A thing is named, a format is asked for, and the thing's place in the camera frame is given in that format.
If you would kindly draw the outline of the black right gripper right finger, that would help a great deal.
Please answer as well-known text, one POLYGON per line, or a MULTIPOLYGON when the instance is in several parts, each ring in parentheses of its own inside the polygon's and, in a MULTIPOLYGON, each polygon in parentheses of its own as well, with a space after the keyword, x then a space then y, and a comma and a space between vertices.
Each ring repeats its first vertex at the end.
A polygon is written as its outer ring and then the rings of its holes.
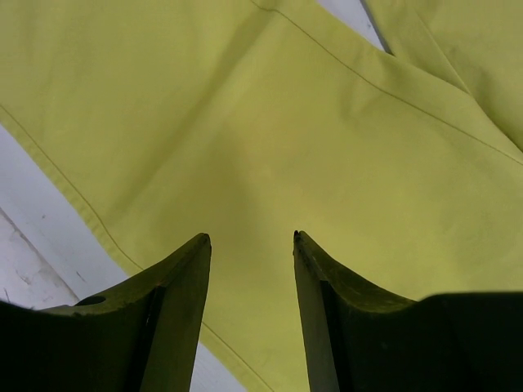
POLYGON ((293 236, 313 391, 519 391, 522 295, 465 292, 412 301, 293 236))

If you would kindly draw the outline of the yellow trousers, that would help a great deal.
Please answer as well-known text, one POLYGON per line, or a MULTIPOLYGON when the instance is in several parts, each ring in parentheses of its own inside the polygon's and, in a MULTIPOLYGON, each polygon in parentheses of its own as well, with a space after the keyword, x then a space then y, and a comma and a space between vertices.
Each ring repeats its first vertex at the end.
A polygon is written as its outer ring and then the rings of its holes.
POLYGON ((522 288, 522 4, 4 1, 1 122, 134 274, 212 240, 204 344, 306 391, 295 229, 392 292, 522 288))

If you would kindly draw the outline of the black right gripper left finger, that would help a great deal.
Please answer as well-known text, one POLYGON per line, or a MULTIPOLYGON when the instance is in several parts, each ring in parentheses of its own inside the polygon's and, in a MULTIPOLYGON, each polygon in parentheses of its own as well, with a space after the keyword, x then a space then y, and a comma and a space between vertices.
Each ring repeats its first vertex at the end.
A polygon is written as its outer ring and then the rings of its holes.
POLYGON ((4 391, 187 391, 212 246, 198 234, 163 261, 75 305, 1 305, 4 391))

